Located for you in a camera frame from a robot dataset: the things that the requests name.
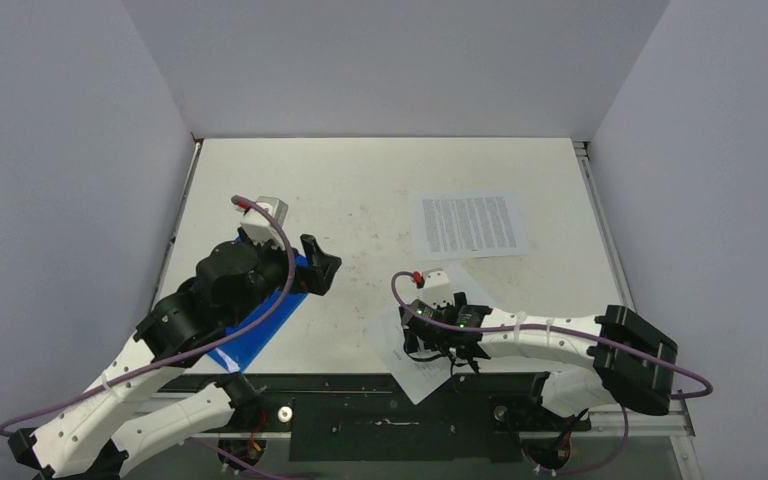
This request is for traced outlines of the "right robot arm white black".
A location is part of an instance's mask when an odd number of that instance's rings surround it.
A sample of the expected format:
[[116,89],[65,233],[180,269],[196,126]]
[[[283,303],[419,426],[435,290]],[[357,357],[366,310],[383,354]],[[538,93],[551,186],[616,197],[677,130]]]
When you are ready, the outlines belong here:
[[597,406],[636,413],[669,411],[676,342],[628,307],[585,317],[540,317],[486,305],[434,307],[415,300],[399,310],[403,329],[422,345],[473,370],[481,360],[524,358],[561,364],[525,402],[528,421],[553,427]]

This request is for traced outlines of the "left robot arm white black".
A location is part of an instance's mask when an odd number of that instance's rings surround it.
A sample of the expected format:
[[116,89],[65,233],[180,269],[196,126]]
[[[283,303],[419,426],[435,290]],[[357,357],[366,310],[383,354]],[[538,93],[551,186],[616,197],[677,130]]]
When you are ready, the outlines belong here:
[[37,428],[8,438],[15,460],[40,479],[120,479],[152,456],[207,430],[250,428],[258,395],[241,373],[220,375],[190,397],[137,416],[136,410],[197,362],[182,353],[225,337],[247,321],[288,279],[290,291],[325,295],[341,258],[316,238],[301,238],[304,258],[291,265],[275,241],[239,238],[217,245],[193,277],[162,298],[137,325],[115,360],[94,381],[99,393]]

